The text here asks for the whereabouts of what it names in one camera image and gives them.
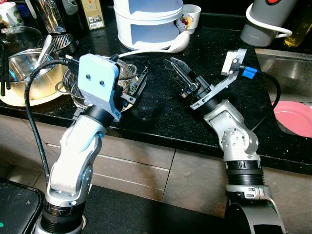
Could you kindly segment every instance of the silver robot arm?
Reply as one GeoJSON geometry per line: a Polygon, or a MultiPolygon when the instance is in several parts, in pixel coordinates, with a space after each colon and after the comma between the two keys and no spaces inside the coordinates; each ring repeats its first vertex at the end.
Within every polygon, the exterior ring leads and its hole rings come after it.
{"type": "Polygon", "coordinates": [[[93,162],[102,147],[105,127],[121,117],[118,100],[122,88],[117,86],[116,63],[91,54],[74,62],[79,64],[78,87],[92,106],[66,130],[60,141],[61,154],[51,170],[35,234],[81,233],[93,162]]]}
{"type": "Polygon", "coordinates": [[[209,85],[183,61],[171,58],[165,66],[181,86],[180,95],[201,112],[204,120],[218,135],[228,184],[225,218],[234,233],[284,234],[285,228],[273,200],[271,189],[264,184],[260,156],[256,153],[258,138],[244,124],[241,113],[217,94],[238,76],[246,50],[229,51],[222,68],[227,77],[218,85],[209,85]]]}

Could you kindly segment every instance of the black electrical cord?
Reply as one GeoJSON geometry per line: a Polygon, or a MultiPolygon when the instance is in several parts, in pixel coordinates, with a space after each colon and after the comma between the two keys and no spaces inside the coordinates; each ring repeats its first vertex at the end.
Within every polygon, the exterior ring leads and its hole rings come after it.
{"type": "Polygon", "coordinates": [[[46,68],[48,66],[51,65],[56,65],[56,64],[63,64],[63,65],[67,65],[67,61],[64,59],[56,59],[56,60],[51,60],[48,62],[45,62],[43,64],[41,64],[40,66],[38,66],[30,75],[29,77],[29,81],[26,85],[25,88],[25,106],[26,106],[26,112],[29,118],[29,122],[30,125],[32,127],[32,130],[34,132],[34,136],[38,145],[38,149],[39,149],[39,153],[40,153],[40,157],[41,157],[41,161],[42,161],[42,165],[43,165],[43,171],[44,171],[44,175],[45,175],[45,182],[46,184],[48,184],[49,182],[49,177],[50,177],[50,171],[49,171],[49,166],[48,166],[48,162],[47,162],[47,158],[45,156],[45,152],[44,152],[44,148],[42,145],[42,141],[34,120],[34,116],[33,113],[30,109],[30,101],[29,101],[29,92],[30,92],[30,86],[33,83],[34,78],[37,76],[37,74],[40,72],[41,69],[46,68]]]}
{"type": "MultiPolygon", "coordinates": [[[[257,71],[257,73],[258,73],[259,75],[261,75],[261,76],[263,76],[263,77],[269,79],[270,81],[272,81],[273,84],[274,84],[275,87],[276,87],[276,98],[275,98],[275,101],[274,101],[274,103],[273,103],[273,105],[272,105],[272,108],[274,109],[274,108],[277,106],[277,104],[278,104],[278,102],[279,102],[279,99],[280,99],[280,97],[281,97],[281,87],[280,87],[280,85],[279,85],[277,79],[275,79],[273,76],[271,76],[271,75],[269,75],[269,74],[267,74],[267,73],[265,73],[265,72],[262,72],[262,71],[257,71]]],[[[272,114],[272,112],[267,113],[267,114],[252,128],[252,131],[254,131],[257,127],[259,127],[259,125],[261,125],[261,123],[263,123],[263,121],[264,121],[267,117],[269,117],[271,114],[272,114]]]]}

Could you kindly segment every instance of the pink plate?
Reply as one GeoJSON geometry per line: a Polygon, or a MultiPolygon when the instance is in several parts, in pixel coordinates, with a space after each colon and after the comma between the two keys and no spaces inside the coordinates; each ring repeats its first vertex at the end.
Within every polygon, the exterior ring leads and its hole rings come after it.
{"type": "Polygon", "coordinates": [[[312,137],[312,109],[293,101],[281,101],[274,109],[276,119],[302,137],[312,137]]]}

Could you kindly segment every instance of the speckled granite countertop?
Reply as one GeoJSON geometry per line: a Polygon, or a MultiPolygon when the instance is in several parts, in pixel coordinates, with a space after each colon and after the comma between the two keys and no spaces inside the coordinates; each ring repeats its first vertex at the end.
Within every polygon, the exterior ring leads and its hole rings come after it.
{"type": "MultiPolygon", "coordinates": [[[[86,53],[111,55],[128,51],[117,39],[116,22],[106,21],[106,27],[89,32],[80,40],[76,56],[86,53]]],[[[259,68],[254,48],[239,38],[240,32],[229,29],[200,28],[191,35],[190,44],[174,57],[185,61],[209,83],[224,79],[220,75],[228,50],[248,50],[245,64],[259,68]]],[[[168,54],[145,54],[124,58],[141,72],[149,67],[147,84],[139,103],[123,113],[121,121],[108,129],[108,134],[142,142],[178,148],[210,156],[223,157],[214,131],[184,106],[177,95],[174,81],[164,70],[163,59],[168,54]]],[[[270,111],[270,99],[262,80],[251,81],[239,76],[221,94],[244,116],[246,126],[254,127],[270,111]]],[[[70,96],[61,96],[32,108],[37,121],[68,127],[76,110],[70,96]]],[[[0,114],[27,118],[24,108],[12,107],[0,101],[0,114]]],[[[272,117],[256,131],[258,153],[262,165],[291,172],[312,175],[312,139],[289,135],[281,131],[272,117]]]]}

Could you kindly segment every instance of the white cup with floral print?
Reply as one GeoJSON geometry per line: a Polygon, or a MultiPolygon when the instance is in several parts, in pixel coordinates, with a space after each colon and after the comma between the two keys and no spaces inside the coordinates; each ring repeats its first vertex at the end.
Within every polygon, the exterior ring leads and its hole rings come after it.
{"type": "Polygon", "coordinates": [[[199,6],[183,5],[182,15],[176,21],[179,31],[182,33],[187,30],[190,34],[193,34],[198,26],[200,12],[201,8],[199,6]]]}
{"type": "Polygon", "coordinates": [[[24,26],[24,21],[15,2],[0,4],[0,21],[11,27],[24,26]]]}

